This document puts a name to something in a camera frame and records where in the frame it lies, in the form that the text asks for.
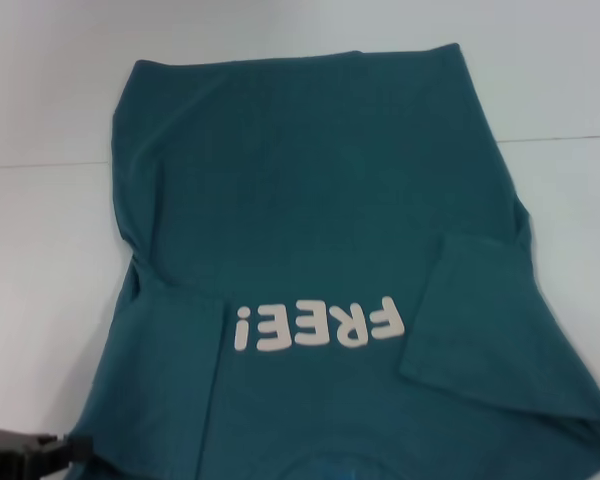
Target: white letter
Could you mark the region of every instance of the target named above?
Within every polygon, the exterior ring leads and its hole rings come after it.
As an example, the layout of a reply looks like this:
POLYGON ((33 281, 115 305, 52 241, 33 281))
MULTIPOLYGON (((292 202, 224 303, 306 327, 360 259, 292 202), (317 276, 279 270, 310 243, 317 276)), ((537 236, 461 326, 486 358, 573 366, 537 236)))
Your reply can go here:
POLYGON ((369 341, 367 334, 367 325, 364 321, 364 312, 357 303, 351 304, 351 316, 347 315, 340 307, 331 307, 329 313, 338 320, 341 325, 338 327, 338 340, 347 348, 356 348, 366 345, 369 341), (349 334, 352 330, 356 331, 357 338, 351 338, 349 334))
POLYGON ((369 319, 372 323, 384 323, 384 325, 371 329, 371 336, 377 340, 399 337, 404 333, 402 318, 400 318, 396 304, 393 303, 391 297, 384 297, 382 299, 382 310, 371 312, 369 319))
POLYGON ((284 350, 291 346, 291 332, 287 320, 287 309, 284 305, 260 305, 258 313, 264 316, 273 316, 273 320, 261 321, 258 324, 260 333, 275 333, 273 338, 261 338, 256 347, 261 352, 284 350))
POLYGON ((327 323, 327 304, 321 300, 298 300, 298 310, 310 310, 312 315, 296 317, 296 325, 313 328, 312 333, 296 333, 296 343, 300 345, 326 345, 329 343, 329 325, 327 323))
POLYGON ((237 351, 242 352, 247 348, 247 341, 249 340, 249 322, 247 318, 251 315, 249 307, 240 307, 238 309, 238 316, 240 320, 236 324, 236 334, 233 339, 233 348, 237 351))

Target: black object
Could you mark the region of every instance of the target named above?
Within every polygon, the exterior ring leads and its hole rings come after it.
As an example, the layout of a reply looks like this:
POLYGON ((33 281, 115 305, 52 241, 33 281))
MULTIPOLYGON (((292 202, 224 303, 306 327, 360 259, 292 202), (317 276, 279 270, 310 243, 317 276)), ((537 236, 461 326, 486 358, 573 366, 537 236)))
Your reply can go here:
POLYGON ((0 430, 0 480, 39 480, 85 462, 93 453, 90 437, 26 435, 0 430))

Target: fabric fold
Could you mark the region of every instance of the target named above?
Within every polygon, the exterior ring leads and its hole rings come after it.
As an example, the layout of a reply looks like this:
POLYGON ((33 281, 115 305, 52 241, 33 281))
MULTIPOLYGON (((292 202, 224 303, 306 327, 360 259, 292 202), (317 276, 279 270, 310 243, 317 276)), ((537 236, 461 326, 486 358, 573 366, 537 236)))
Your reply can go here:
POLYGON ((92 436, 96 456, 113 470, 143 478, 193 478, 204 443, 223 303, 187 288, 145 286, 119 308, 73 434, 92 436))
POLYGON ((600 390, 555 322, 518 243, 444 236, 400 372, 600 441, 600 390))

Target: t-shirt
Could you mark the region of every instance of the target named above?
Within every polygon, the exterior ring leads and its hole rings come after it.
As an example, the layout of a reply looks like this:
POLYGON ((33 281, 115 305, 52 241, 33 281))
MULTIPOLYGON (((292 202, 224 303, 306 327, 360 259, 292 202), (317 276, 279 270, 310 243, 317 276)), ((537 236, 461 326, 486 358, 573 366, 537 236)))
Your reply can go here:
POLYGON ((133 258, 72 478, 600 470, 600 390, 458 45, 139 61, 112 151, 133 258))

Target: white surface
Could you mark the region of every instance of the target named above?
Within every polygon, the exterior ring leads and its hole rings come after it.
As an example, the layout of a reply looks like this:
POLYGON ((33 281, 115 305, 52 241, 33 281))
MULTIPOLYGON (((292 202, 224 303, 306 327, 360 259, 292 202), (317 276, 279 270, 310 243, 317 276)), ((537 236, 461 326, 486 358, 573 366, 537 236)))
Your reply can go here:
MULTIPOLYGON (((0 0, 0 426, 65 432, 85 400, 128 261, 106 162, 136 59, 449 42, 499 140, 600 135, 600 0, 0 0)), ((600 382, 600 139, 502 149, 542 290, 600 382)))
POLYGON ((0 0, 0 165, 103 161, 133 62, 459 42, 499 140, 600 135, 600 0, 0 0))

